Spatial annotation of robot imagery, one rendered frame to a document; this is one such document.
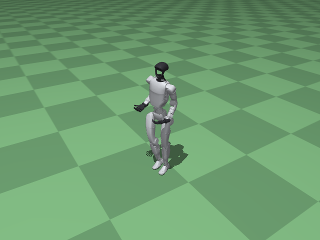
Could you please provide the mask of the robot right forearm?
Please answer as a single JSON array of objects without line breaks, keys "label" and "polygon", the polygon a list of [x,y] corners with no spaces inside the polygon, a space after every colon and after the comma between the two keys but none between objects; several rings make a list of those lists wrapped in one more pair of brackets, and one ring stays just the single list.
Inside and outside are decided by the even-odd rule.
[{"label": "robot right forearm", "polygon": [[145,99],[144,103],[146,105],[150,103],[150,95],[148,95],[148,97]]}]

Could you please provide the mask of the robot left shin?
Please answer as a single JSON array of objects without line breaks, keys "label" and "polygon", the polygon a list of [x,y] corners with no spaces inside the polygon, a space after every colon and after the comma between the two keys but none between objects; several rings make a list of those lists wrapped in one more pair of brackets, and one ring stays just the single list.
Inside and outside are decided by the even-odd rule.
[{"label": "robot left shin", "polygon": [[165,147],[162,147],[161,149],[161,154],[162,154],[162,158],[163,158],[163,165],[166,167],[168,166],[168,159],[169,159],[169,155],[170,155],[170,143],[168,142],[168,146],[165,149]]}]

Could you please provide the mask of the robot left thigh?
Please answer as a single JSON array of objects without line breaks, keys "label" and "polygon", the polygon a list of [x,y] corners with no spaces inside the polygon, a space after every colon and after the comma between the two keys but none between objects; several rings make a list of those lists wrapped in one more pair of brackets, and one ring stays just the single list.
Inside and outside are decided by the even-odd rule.
[{"label": "robot left thigh", "polygon": [[[164,115],[164,119],[167,117],[167,114]],[[164,147],[165,149],[167,148],[168,146],[168,143],[169,143],[169,136],[170,136],[170,133],[171,133],[171,130],[170,130],[170,126],[174,123],[174,119],[172,118],[171,119],[171,122],[170,123],[163,123],[161,124],[161,147]]]}]

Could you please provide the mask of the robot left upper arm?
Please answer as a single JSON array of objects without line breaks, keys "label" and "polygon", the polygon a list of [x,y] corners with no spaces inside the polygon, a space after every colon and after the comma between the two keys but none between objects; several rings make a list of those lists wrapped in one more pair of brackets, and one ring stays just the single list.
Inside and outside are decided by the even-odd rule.
[{"label": "robot left upper arm", "polygon": [[169,93],[170,95],[170,106],[173,106],[175,105],[175,102],[177,101],[177,95],[176,95],[176,87],[172,84],[167,84],[166,85],[166,91]]}]

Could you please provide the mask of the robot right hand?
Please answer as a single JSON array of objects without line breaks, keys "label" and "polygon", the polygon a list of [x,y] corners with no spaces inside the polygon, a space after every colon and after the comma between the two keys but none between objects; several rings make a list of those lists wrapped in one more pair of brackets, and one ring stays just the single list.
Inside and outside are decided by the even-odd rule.
[{"label": "robot right hand", "polygon": [[134,105],[134,109],[138,112],[141,112],[144,110],[145,107],[147,107],[149,104],[145,104],[144,102],[140,105]]}]

